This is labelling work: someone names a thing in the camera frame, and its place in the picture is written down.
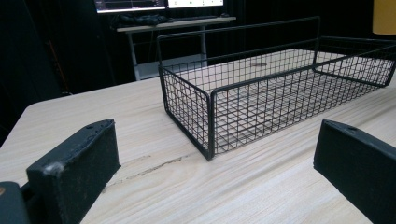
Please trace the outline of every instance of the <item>black wire basket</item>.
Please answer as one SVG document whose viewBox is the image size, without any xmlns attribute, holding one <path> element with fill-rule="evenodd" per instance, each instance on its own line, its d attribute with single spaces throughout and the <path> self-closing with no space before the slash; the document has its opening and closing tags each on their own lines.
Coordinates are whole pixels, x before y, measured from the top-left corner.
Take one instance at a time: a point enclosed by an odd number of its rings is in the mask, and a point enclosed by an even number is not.
<svg viewBox="0 0 396 224">
<path fill-rule="evenodd" d="M 168 39 L 204 35 L 210 41 L 209 36 L 226 34 L 223 38 L 231 42 L 242 36 L 248 43 L 246 34 L 304 22 L 315 23 L 310 25 L 313 38 L 286 38 L 289 42 L 280 45 L 243 46 L 239 52 L 192 62 L 163 63 L 161 43 Z M 166 113 L 210 161 L 390 83 L 394 41 L 320 36 L 319 24 L 315 17 L 159 36 Z M 272 39 L 277 43 L 279 38 Z"/>
</svg>

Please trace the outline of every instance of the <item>wooden table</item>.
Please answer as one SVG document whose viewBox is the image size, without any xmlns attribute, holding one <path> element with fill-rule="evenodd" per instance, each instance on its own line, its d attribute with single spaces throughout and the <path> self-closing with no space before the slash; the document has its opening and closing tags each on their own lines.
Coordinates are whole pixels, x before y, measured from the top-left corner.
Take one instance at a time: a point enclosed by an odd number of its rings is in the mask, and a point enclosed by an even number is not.
<svg viewBox="0 0 396 224">
<path fill-rule="evenodd" d="M 313 168 L 320 123 L 347 123 L 396 146 L 396 85 L 208 162 L 165 114 L 156 77 L 29 106 L 0 148 L 0 181 L 81 127 L 116 121 L 122 167 L 83 223 L 369 223 Z"/>
</svg>

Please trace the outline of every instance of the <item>dark wall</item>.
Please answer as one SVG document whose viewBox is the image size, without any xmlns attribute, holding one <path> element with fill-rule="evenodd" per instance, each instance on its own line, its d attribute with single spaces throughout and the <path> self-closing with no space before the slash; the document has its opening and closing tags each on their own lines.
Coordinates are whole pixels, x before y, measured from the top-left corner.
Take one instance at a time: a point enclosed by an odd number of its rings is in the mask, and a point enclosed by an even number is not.
<svg viewBox="0 0 396 224">
<path fill-rule="evenodd" d="M 26 106 L 60 96 L 58 79 L 24 1 L 2 1 L 0 145 Z"/>
<path fill-rule="evenodd" d="M 42 41 L 51 43 L 65 85 L 72 93 L 116 84 L 93 1 L 31 0 Z"/>
<path fill-rule="evenodd" d="M 247 23 L 320 16 L 321 34 L 394 39 L 372 32 L 373 0 L 263 0 L 246 1 Z"/>
</svg>

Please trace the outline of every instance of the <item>basket frame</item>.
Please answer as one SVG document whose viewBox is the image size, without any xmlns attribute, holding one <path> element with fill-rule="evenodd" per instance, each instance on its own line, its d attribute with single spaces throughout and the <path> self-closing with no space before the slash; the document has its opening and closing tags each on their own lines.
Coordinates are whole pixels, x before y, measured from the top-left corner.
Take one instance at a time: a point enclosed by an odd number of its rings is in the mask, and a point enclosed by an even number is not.
<svg viewBox="0 0 396 224">
<path fill-rule="evenodd" d="M 165 39 L 168 38 L 174 38 L 174 37 L 181 37 L 181 36 L 186 36 L 186 35 L 204 35 L 207 33 L 215 33 L 215 32 L 227 32 L 227 31 L 233 31 L 233 30 L 240 30 L 240 29 L 250 29 L 250 28 L 261 28 L 261 27 L 266 27 L 266 26 L 277 26 L 277 25 L 281 25 L 281 24 L 290 24 L 290 23 L 295 23 L 295 22 L 301 22 L 301 21 L 317 21 L 318 22 L 318 26 L 317 26 L 317 36 L 315 39 L 309 39 L 309 40 L 305 40 L 302 41 L 301 43 L 290 43 L 290 46 L 295 45 L 295 44 L 302 44 L 304 42 L 313 42 L 315 43 L 314 45 L 314 56 L 313 56 L 313 60 L 312 63 L 309 65 L 305 65 L 302 67 L 298 67 L 295 69 L 290 69 L 290 70 L 286 70 L 286 71 L 281 71 L 278 73 L 274 73 L 274 74 L 270 74 L 264 77 L 255 77 L 252 79 L 248 79 L 248 80 L 243 80 L 237 83 L 233 83 L 233 84 L 229 84 L 229 85 L 224 85 L 224 86 L 220 86 L 220 87 L 216 87 L 213 90 L 211 90 L 210 94 L 204 90 L 202 90 L 201 88 L 197 87 L 196 85 L 192 84 L 191 82 L 189 82 L 187 79 L 178 76 L 176 72 L 171 71 L 170 69 L 168 69 L 170 66 L 163 66 L 163 59 L 162 59 L 162 53 L 161 53 L 161 42 Z M 254 25 L 246 25 L 246 26 L 235 26 L 235 27 L 228 27 L 228 28 L 222 28 L 222 29 L 214 29 L 214 30 L 201 30 L 201 31 L 196 31 L 196 32 L 187 32 L 187 33 L 178 33 L 178 34 L 172 34 L 172 35 L 160 35 L 157 38 L 157 50 L 158 50 L 158 55 L 159 55 L 159 74 L 160 74 L 160 80 L 161 80 L 161 86 L 162 86 L 162 91 L 163 91 L 163 103 L 164 103 L 164 109 L 166 111 L 166 113 L 169 115 L 169 117 L 175 122 L 175 124 L 181 129 L 181 131 L 186 134 L 186 136 L 193 142 L 193 144 L 200 150 L 200 152 L 204 155 L 204 157 L 210 161 L 212 160 L 217 154 L 216 149 L 215 149 L 215 138 L 216 138 L 216 122 L 215 122 L 215 118 L 216 118 L 216 98 L 217 95 L 220 94 L 221 92 L 224 91 L 229 91 L 229 90 L 235 90 L 237 88 L 241 88 L 241 87 L 246 87 L 248 85 L 252 85 L 255 83 L 260 83 L 260 82 L 264 82 L 264 81 L 268 81 L 271 79 L 276 79 L 276 78 L 280 78 L 280 77 L 286 77 L 289 76 L 290 74 L 296 74 L 296 73 L 302 73 L 303 71 L 307 71 L 307 70 L 312 70 L 315 74 L 322 74 L 325 76 L 332 76 L 332 77 L 337 77 L 337 78 L 342 78 L 342 79 L 348 79 L 349 81 L 354 81 L 354 82 L 360 82 L 362 84 L 365 85 L 371 85 L 373 87 L 376 88 L 383 88 L 388 86 L 388 84 L 390 83 L 393 73 L 395 72 L 395 67 L 396 64 L 394 62 L 394 60 L 396 60 L 396 57 L 393 56 L 392 60 L 392 66 L 389 69 L 389 74 L 388 74 L 388 78 L 387 80 L 382 83 L 382 84 L 377 84 L 377 83 L 373 83 L 370 81 L 364 81 L 364 80 L 359 80 L 356 78 L 350 78 L 350 77 L 345 77 L 345 76 L 338 76 L 335 74 L 330 74 L 330 73 L 326 73 L 323 71 L 320 71 L 319 68 L 332 64 L 332 63 L 342 63 L 342 61 L 344 60 L 348 60 L 351 59 L 353 57 L 364 57 L 365 55 L 370 55 L 371 53 L 375 53 L 378 52 L 380 50 L 388 50 L 388 49 L 392 49 L 395 50 L 396 49 L 396 43 L 394 41 L 391 40 L 373 40 L 373 39 L 359 39 L 359 38 L 343 38 L 343 37 L 331 37 L 331 36 L 320 36 L 319 35 L 319 30 L 320 30 L 320 17 L 311 17 L 311 18 L 304 18 L 304 19 L 299 19 L 299 20 L 291 20 L 291 21 L 278 21 L 278 22 L 270 22 L 270 23 L 264 23 L 264 24 L 254 24 Z M 335 58 L 335 59 L 330 59 L 327 60 L 325 62 L 318 62 L 318 51 L 319 51 L 319 47 L 320 47 L 320 43 L 323 40 L 346 40 L 346 41 L 362 41 L 362 42 L 373 42 L 373 43 L 381 43 L 381 44 L 386 44 L 386 46 L 381 47 L 381 48 L 376 48 L 376 49 L 371 49 L 371 50 L 367 50 L 364 52 L 359 52 L 359 53 L 355 53 L 352 55 L 346 55 L 346 56 L 342 56 L 339 58 Z M 266 48 L 266 50 L 271 50 L 271 49 L 283 49 L 288 47 L 288 44 L 282 45 L 282 46 L 274 46 L 271 48 Z M 218 58 L 221 57 L 229 57 L 230 55 L 224 55 L 224 56 L 219 56 Z M 170 102 L 168 99 L 168 87 L 167 87 L 167 83 L 165 80 L 166 76 L 172 76 L 172 78 L 174 79 L 175 82 L 180 82 L 182 83 L 182 85 L 185 85 L 186 88 L 188 89 L 192 89 L 195 92 L 198 92 L 199 94 L 202 95 L 201 98 L 204 99 L 204 107 L 206 108 L 206 120 L 207 120 L 207 143 L 206 147 L 203 146 L 202 141 L 200 142 L 197 137 L 191 133 L 191 131 L 189 131 L 188 128 L 185 127 L 185 124 L 183 124 L 182 121 L 180 121 L 176 115 L 174 115 L 174 113 L 169 109 L 170 106 Z"/>
</svg>

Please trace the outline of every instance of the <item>yellow object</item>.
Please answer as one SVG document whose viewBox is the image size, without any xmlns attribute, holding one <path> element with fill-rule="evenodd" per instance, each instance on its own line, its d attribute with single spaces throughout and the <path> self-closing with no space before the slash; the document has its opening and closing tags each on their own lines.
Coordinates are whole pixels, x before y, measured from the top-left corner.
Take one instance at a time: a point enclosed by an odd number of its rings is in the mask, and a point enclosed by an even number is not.
<svg viewBox="0 0 396 224">
<path fill-rule="evenodd" d="M 396 35 L 396 0 L 374 0 L 373 33 Z"/>
</svg>

